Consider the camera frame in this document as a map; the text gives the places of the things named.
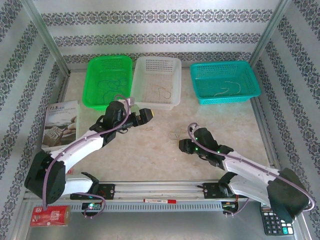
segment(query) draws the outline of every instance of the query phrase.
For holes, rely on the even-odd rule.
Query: white basket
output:
[[[139,57],[130,96],[140,108],[173,109],[180,103],[181,61],[162,56]]]

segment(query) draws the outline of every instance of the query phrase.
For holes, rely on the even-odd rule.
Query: red marker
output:
[[[143,199],[145,203],[151,203],[151,204],[176,204],[177,200],[172,200],[172,199],[167,199],[167,200],[162,200],[162,199]]]

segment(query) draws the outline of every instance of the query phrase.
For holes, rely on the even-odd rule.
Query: calculator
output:
[[[261,204],[261,215],[264,233],[267,236],[292,236],[294,235],[294,227],[292,223],[281,220],[272,209]]]

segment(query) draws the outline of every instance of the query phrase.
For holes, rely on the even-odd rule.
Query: patterned wallpaper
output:
[[[19,0],[0,0],[0,240],[9,239],[48,103],[65,76]]]
[[[291,168],[316,208],[304,214],[320,239],[320,6],[294,0],[255,66],[268,133],[282,167]]]
[[[249,60],[279,0],[37,0],[70,69],[101,55]]]

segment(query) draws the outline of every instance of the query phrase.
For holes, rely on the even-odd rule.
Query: beige floor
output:
[[[65,101],[78,100],[79,133],[83,135],[103,112],[82,104],[86,74],[73,72]],[[168,133],[186,130],[197,122],[211,131],[219,144],[232,147],[246,158],[268,166],[268,159],[250,101],[199,105],[189,69],[182,70],[181,102],[173,110],[154,110],[155,117],[143,126],[129,129],[104,148],[73,167],[73,173],[88,172],[100,181],[156,181],[218,179],[224,171],[196,155],[182,153]],[[187,138],[186,133],[180,136]]]

